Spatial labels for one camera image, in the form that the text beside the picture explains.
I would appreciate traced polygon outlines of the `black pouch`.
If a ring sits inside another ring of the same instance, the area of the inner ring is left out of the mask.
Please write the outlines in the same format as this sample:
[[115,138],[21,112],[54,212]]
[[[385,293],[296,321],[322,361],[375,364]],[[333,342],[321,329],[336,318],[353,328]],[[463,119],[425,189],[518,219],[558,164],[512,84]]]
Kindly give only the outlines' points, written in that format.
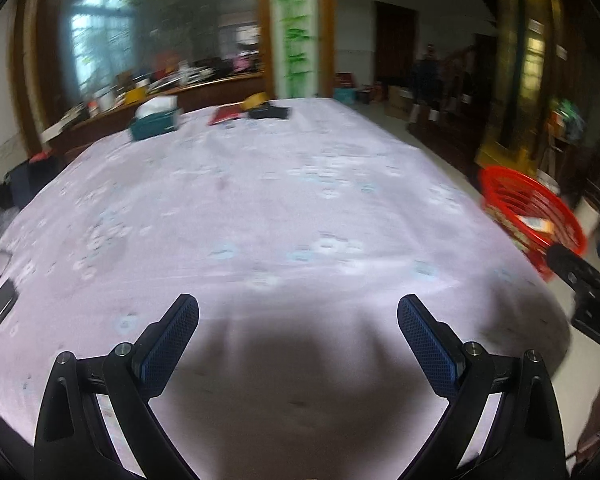
[[247,115],[251,119],[288,119],[290,110],[288,107],[276,106],[271,102],[264,102],[259,106],[251,107],[247,110]]

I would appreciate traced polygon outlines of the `wooden counter ledge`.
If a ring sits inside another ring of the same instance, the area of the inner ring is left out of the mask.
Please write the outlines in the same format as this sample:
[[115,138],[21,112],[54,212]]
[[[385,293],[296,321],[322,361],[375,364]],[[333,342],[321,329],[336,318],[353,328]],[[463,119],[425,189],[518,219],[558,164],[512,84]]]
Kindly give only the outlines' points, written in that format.
[[83,150],[86,146],[129,127],[139,107],[155,113],[170,105],[181,112],[191,112],[209,106],[243,101],[252,94],[266,91],[266,79],[261,73],[230,76],[214,81],[173,88],[138,102],[123,104],[114,110],[92,118],[60,126],[44,143],[60,156]]

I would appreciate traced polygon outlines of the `teal tissue box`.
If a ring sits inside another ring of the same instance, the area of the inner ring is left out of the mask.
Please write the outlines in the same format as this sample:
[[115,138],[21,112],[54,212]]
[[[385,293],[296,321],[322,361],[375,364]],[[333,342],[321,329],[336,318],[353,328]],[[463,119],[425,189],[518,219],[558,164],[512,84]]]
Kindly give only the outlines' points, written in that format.
[[178,130],[181,109],[176,96],[156,96],[135,112],[129,129],[133,141],[143,141]]

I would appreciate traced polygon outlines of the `dark blue bag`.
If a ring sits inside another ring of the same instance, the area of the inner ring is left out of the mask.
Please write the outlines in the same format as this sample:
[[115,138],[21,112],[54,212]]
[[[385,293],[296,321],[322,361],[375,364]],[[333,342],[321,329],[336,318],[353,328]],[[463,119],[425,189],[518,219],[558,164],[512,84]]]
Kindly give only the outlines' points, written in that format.
[[14,206],[19,209],[27,206],[64,167],[64,162],[56,155],[40,153],[9,170],[5,182]]

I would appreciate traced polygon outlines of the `orange medicine box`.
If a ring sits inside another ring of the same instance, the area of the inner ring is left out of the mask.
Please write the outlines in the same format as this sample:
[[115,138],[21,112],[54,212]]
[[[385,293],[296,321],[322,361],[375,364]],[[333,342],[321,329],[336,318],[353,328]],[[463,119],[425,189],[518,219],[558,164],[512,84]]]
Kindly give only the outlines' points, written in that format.
[[531,231],[542,236],[553,236],[555,225],[548,219],[538,217],[517,216],[517,219]]

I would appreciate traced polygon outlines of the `red flat packet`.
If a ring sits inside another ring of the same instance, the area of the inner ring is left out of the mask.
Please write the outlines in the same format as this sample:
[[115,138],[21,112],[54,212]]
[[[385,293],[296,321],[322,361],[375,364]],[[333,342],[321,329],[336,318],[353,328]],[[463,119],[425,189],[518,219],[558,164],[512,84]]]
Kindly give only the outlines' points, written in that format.
[[226,104],[219,106],[211,115],[208,125],[214,126],[222,122],[230,122],[242,116],[242,106],[240,104]]

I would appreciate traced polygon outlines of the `red plastic basket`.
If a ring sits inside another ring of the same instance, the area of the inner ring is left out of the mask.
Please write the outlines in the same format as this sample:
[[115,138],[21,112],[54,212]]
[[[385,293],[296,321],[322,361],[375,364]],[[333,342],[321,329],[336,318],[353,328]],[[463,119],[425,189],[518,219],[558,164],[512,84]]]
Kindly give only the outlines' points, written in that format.
[[577,256],[588,240],[568,206],[549,188],[519,171],[490,166],[478,174],[483,211],[509,236],[546,282],[546,252],[555,243]]

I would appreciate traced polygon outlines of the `lilac floral tablecloth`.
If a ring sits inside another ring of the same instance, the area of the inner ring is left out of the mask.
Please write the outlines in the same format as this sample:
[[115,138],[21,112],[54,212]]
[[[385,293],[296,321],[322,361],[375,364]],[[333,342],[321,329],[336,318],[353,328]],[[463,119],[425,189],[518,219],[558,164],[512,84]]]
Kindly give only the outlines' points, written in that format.
[[462,339],[560,365],[562,309],[474,196],[350,108],[289,107],[107,136],[16,215],[0,239],[18,292],[0,327],[0,415],[20,436],[59,352],[133,340],[181,294],[201,320],[159,404],[174,431],[192,408],[280,431],[366,428],[396,401],[420,439],[439,404],[396,326],[407,294]]

